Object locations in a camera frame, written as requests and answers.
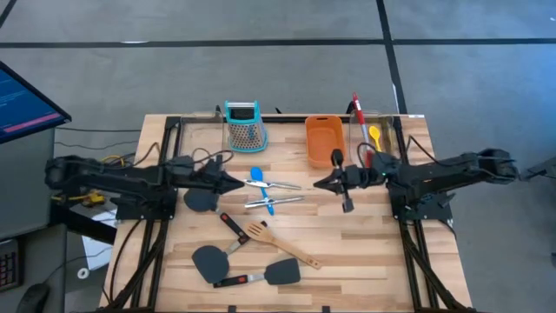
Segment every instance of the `yellow spoon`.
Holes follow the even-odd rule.
[[[374,139],[374,147],[376,147],[376,150],[382,152],[381,143],[379,142],[381,131],[375,126],[371,126],[368,128],[368,134]]]

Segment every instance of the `spatula handle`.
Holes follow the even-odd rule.
[[[224,278],[218,283],[213,283],[212,286],[214,288],[221,288],[221,287],[229,287],[229,286],[236,286],[238,284],[248,283],[248,276],[241,275],[236,277]]]
[[[307,263],[309,266],[314,267],[316,269],[320,269],[322,267],[321,261],[316,260],[314,257],[308,255],[307,253],[299,250],[297,247],[292,245],[291,243],[285,242],[281,239],[275,238],[272,242],[276,247],[286,251],[287,253],[291,254],[292,256],[297,257],[304,263]]]

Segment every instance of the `cheese grater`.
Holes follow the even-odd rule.
[[[267,131],[261,119],[259,102],[225,103],[230,149],[238,152],[258,152],[268,144]]]

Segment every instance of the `black silicone spatula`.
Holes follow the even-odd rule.
[[[242,228],[234,222],[232,217],[228,214],[221,213],[220,219],[225,222],[225,224],[233,230],[239,238],[230,244],[224,251],[213,245],[206,245],[197,249],[193,253],[193,256],[191,257],[193,264],[197,270],[199,270],[202,278],[204,278],[207,283],[218,283],[226,277],[229,271],[228,256],[250,239]],[[262,221],[261,224],[265,227],[267,226],[264,221]]]
[[[241,275],[222,279],[218,283],[213,283],[215,288],[235,286],[238,284],[251,283],[266,279],[268,284],[278,285],[287,283],[297,283],[301,280],[299,264],[296,258],[290,258],[280,262],[272,263],[267,266],[264,274]]]

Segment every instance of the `wooden spatula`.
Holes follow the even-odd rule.
[[[302,260],[303,262],[309,264],[310,266],[319,269],[322,265],[320,261],[314,259],[314,257],[308,255],[307,253],[297,249],[295,246],[287,243],[280,238],[276,238],[272,235],[270,230],[264,228],[259,223],[250,222],[245,224],[243,227],[245,232],[248,236],[255,239],[256,241],[264,242],[264,243],[272,243],[276,247],[286,251],[287,253],[291,254],[292,256],[297,257],[298,259]]]

